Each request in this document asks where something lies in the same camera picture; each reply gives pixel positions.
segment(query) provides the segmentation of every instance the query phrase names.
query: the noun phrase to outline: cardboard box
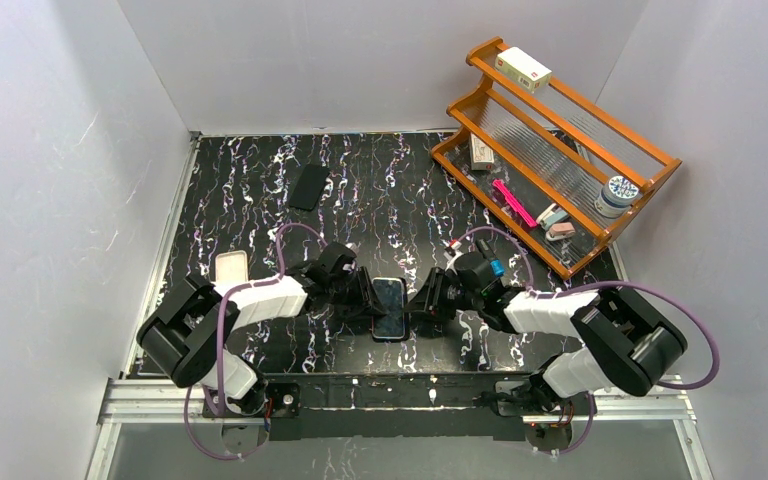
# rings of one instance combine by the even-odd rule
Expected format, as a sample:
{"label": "cardboard box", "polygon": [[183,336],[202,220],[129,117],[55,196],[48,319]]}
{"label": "cardboard box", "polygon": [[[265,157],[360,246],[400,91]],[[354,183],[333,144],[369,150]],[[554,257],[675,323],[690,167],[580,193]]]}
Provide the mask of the cardboard box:
{"label": "cardboard box", "polygon": [[496,156],[493,154],[492,148],[488,147],[480,138],[470,134],[469,149],[471,153],[470,168],[473,170],[493,170],[493,165],[496,164]]}
{"label": "cardboard box", "polygon": [[551,70],[517,47],[496,56],[496,70],[530,93],[546,86],[552,78]]}

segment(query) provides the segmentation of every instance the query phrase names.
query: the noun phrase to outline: pink box cutter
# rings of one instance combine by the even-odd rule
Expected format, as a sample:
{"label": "pink box cutter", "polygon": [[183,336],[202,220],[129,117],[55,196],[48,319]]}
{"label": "pink box cutter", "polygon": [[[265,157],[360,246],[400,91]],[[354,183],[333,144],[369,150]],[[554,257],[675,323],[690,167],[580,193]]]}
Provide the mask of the pink box cutter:
{"label": "pink box cutter", "polygon": [[508,190],[508,187],[505,186],[505,182],[497,178],[496,180],[493,180],[493,188],[495,188],[497,192],[502,194],[502,196],[505,198],[505,203],[507,203],[508,206],[511,207],[511,210],[513,210],[514,212],[517,213],[517,215],[519,215],[522,221],[524,221],[525,224],[528,225],[528,228],[534,228],[537,226],[537,222],[534,221],[534,219],[525,210],[522,204],[519,203],[519,200],[517,200],[516,197],[514,197],[514,194],[512,194],[511,191]]}

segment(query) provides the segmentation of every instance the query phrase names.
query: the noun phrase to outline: phone screen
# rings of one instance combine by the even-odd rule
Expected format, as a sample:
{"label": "phone screen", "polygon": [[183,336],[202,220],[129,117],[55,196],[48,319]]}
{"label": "phone screen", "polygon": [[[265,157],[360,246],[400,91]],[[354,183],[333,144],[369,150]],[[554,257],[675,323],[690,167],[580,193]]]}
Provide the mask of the phone screen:
{"label": "phone screen", "polygon": [[373,278],[372,288],[387,310],[387,315],[372,321],[372,337],[379,340],[403,340],[405,322],[405,284],[399,278]]}

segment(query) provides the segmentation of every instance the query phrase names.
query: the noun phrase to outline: wooden rack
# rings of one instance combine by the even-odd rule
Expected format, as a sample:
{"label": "wooden rack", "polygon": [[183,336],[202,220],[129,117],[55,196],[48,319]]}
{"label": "wooden rack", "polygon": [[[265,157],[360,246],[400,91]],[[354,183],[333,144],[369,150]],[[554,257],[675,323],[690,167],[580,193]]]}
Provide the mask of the wooden rack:
{"label": "wooden rack", "polygon": [[[461,128],[434,147],[432,157],[566,280],[622,233],[681,160],[668,156],[554,76],[537,94],[522,90],[493,66],[496,55],[508,48],[496,37],[467,55],[467,64],[483,73],[481,82],[447,109]],[[579,148],[561,141],[558,131],[572,138]],[[575,245],[569,241],[547,242],[542,230],[528,231],[503,211],[502,205],[491,198],[486,178],[476,178],[494,175],[496,169],[487,173],[469,171],[469,149],[465,147],[470,134],[496,153],[497,163],[499,158],[505,162],[508,175],[519,176],[519,181],[528,184],[521,190],[531,188],[536,192],[538,200],[531,195],[532,200],[524,202],[534,216],[550,202],[569,213],[580,232]],[[623,160],[650,175],[630,168]],[[595,210],[593,200],[614,175],[622,175],[637,185],[641,195],[625,214],[609,219]]]}

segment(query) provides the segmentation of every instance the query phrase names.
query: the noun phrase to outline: black marble tabletop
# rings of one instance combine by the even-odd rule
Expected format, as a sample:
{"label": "black marble tabletop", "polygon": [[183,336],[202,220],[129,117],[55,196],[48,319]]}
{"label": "black marble tabletop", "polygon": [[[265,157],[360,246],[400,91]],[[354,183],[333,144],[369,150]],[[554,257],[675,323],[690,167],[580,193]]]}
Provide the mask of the black marble tabletop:
{"label": "black marble tabletop", "polygon": [[[446,133],[216,137],[200,141],[172,252],[166,291],[188,273],[208,278],[216,255],[245,250],[249,277],[277,270],[278,227],[302,222],[327,240],[349,244],[370,275],[404,277],[409,293],[422,286],[432,266],[444,266],[443,247],[467,229],[501,223],[444,173],[430,156]],[[318,208],[287,206],[307,163],[326,165],[331,176]],[[504,238],[482,235],[496,249],[511,283],[525,281],[523,259]],[[285,237],[288,265],[318,253],[304,230]],[[541,290],[616,278],[609,253],[566,284],[539,258],[528,258]],[[412,373],[531,371],[549,356],[576,350],[575,339],[488,328],[474,313],[450,324],[412,325],[408,340],[373,341],[369,324],[341,324],[331,310],[261,322],[235,331],[227,341],[269,373]],[[157,373],[138,360],[135,376]]]}

